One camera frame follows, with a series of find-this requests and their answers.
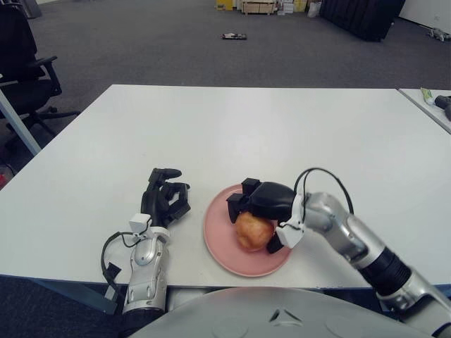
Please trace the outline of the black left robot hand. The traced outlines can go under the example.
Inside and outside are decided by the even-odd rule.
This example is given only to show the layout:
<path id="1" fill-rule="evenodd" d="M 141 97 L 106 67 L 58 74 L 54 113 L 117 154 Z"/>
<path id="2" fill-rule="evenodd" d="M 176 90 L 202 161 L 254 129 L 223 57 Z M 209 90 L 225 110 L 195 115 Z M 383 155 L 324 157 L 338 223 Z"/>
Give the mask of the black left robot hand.
<path id="1" fill-rule="evenodd" d="M 181 219 L 189 210 L 189 184 L 183 182 L 169 182 L 170 179 L 180 177 L 182 172 L 172 168 L 154 168 L 149 184 L 142 195 L 142 214 L 151 216 L 152 227 L 168 226 L 175 220 Z"/>

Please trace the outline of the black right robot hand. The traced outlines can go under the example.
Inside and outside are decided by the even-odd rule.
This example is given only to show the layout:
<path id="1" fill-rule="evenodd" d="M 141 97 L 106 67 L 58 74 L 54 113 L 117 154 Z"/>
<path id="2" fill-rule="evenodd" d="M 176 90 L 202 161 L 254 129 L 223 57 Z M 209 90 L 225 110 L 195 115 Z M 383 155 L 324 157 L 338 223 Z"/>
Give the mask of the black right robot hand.
<path id="1" fill-rule="evenodd" d="M 292 214 L 293 190 L 276 182 L 245 179 L 242 191 L 227 198 L 228 215 L 235 227 L 238 244 L 246 251 L 281 250 L 276 226 Z"/>

